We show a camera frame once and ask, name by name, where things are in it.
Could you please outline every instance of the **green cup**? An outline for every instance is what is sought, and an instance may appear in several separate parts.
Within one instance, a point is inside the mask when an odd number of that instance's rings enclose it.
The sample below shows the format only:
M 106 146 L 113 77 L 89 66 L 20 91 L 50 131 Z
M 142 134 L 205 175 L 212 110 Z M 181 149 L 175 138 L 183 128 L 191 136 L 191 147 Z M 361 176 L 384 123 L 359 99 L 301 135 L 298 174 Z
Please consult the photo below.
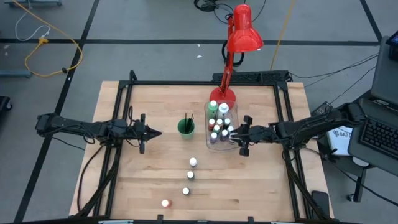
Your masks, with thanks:
M 187 124 L 188 124 L 188 119 L 182 119 L 180 122 L 178 122 L 177 129 L 178 129 L 179 133 L 181 134 L 181 137 L 185 140 L 188 140 L 188 139 L 193 138 L 193 133 L 195 130 L 195 123 L 192 122 L 191 128 L 188 131 L 188 134 L 184 134 L 185 120 L 187 121 Z

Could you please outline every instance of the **clear plastic container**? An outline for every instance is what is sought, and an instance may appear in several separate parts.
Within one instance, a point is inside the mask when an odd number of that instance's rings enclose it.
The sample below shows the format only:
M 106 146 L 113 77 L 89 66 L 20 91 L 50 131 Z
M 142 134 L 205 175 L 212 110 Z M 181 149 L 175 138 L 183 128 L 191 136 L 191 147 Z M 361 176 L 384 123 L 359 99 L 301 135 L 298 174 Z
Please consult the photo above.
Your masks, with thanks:
M 208 104 L 210 102 L 205 103 L 205 128 L 206 128 L 206 145 L 211 151 L 231 151 L 233 149 L 239 148 L 238 144 L 236 142 L 231 142 L 229 139 L 225 141 L 221 141 L 221 132 L 218 133 L 217 137 L 217 142 L 211 143 L 210 142 L 210 135 L 212 134 L 212 131 L 209 130 L 209 119 L 211 118 L 210 115 L 208 114 Z M 238 123 L 238 106 L 236 102 L 233 101 L 217 101 L 217 104 L 220 105 L 222 103 L 226 103 L 229 106 L 228 114 L 226 115 L 225 118 L 229 118 L 231 120 L 230 126 L 234 127 L 234 129 L 239 127 Z

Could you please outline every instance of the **floor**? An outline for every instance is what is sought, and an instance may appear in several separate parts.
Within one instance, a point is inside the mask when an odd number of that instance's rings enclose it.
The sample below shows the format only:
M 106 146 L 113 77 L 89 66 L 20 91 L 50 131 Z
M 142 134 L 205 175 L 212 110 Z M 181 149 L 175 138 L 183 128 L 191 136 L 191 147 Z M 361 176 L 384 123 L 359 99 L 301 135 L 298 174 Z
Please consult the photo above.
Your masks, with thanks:
M 234 6 L 242 1 L 223 2 Z M 247 3 L 254 17 L 263 1 Z M 266 1 L 253 25 L 270 44 L 246 54 L 237 71 L 269 70 L 289 5 L 290 0 Z M 398 29 L 397 8 L 395 0 L 298 0 L 273 69 L 308 77 L 339 70 L 375 54 L 377 38 Z M 33 11 L 74 39 L 86 39 L 83 63 L 73 79 L 66 80 L 70 88 L 61 115 L 71 119 L 91 121 L 101 82 L 127 79 L 130 69 L 140 80 L 210 80 L 213 73 L 223 70 L 220 42 L 226 38 L 226 25 L 212 12 L 196 9 L 192 1 L 67 0 L 62 7 L 34 7 Z M 90 12 L 92 23 L 86 23 Z M 221 18 L 225 13 L 217 10 Z M 14 24 L 22 14 L 20 9 L 0 2 L 0 69 L 24 69 L 24 57 L 35 47 L 35 40 L 15 41 Z M 26 17 L 19 35 L 27 37 L 39 25 Z M 76 52 L 76 47 L 66 44 L 54 30 L 49 39 L 53 43 L 39 49 L 29 62 L 41 73 L 69 67 Z M 306 88 L 310 109 L 335 99 L 375 64 L 373 59 Z M 57 105 L 60 109 L 58 99 L 65 97 L 61 89 L 66 77 L 0 78 L 0 95 L 10 96 L 14 105 L 0 129 L 0 223 L 14 221 L 43 143 L 33 129 L 36 117 L 53 112 Z M 333 104 L 355 99 L 370 88 L 372 79 L 373 71 Z M 308 85 L 317 78 L 294 80 Z M 75 136 L 61 134 L 60 138 L 85 145 Z M 24 221 L 68 215 L 82 157 L 78 149 L 51 142 Z M 367 191 L 361 203 L 346 201 L 354 183 L 328 164 L 324 170 L 336 218 L 360 223 L 394 223 L 398 219 L 395 207 Z M 398 201 L 396 177 L 371 169 L 365 184 Z

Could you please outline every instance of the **lamp shade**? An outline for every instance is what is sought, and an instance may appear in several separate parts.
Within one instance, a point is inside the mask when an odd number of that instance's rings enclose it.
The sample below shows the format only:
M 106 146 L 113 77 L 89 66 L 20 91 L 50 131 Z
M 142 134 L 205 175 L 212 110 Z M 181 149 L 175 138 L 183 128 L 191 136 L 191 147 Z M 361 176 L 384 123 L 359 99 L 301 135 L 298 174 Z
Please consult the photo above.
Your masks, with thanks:
M 228 37 L 228 51 L 243 53 L 261 48 L 264 43 L 260 34 L 252 27 L 250 7 L 247 4 L 236 6 L 233 17 L 235 30 Z

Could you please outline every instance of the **wooden tabletop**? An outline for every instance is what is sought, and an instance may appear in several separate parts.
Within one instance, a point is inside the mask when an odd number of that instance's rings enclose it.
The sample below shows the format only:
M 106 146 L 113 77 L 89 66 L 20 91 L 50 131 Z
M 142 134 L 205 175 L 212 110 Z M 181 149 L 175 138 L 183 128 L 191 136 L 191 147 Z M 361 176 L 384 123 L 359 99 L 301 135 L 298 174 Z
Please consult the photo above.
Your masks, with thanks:
M 111 119 L 117 86 L 118 82 L 102 83 L 93 121 Z M 310 116 L 303 84 L 288 83 L 288 86 L 294 120 Z M 278 121 L 272 87 L 230 88 L 236 94 L 240 123 L 245 114 L 253 117 L 253 125 L 267 126 Z M 163 134 L 146 143 L 144 155 L 139 154 L 138 148 L 123 143 L 111 218 L 153 220 L 163 214 L 165 220 L 243 221 L 248 216 L 256 221 L 294 220 L 281 145 L 256 144 L 250 147 L 249 157 L 240 156 L 238 149 L 210 152 L 207 148 L 204 105 L 212 89 L 213 86 L 133 86 L 133 118 L 139 119 L 139 115 L 145 113 L 146 123 Z M 282 92 L 280 97 L 287 119 Z M 185 113 L 195 115 L 195 135 L 189 141 L 182 140 L 177 131 L 177 123 Z M 318 150 L 315 141 L 307 146 Z M 81 168 L 98 148 L 96 144 L 87 145 Z M 98 186 L 104 151 L 92 160 L 85 172 L 81 205 Z M 308 191 L 328 192 L 319 156 L 304 150 L 301 155 Z M 198 160 L 194 169 L 189 165 L 191 157 Z M 190 170 L 195 173 L 193 182 L 186 177 Z M 189 196 L 183 195 L 184 187 L 190 188 Z M 77 212 L 76 192 L 70 214 Z M 100 214 L 104 213 L 107 196 L 106 190 Z M 298 189 L 297 196 L 300 215 L 304 217 Z M 163 208 L 163 199 L 171 200 L 172 206 Z

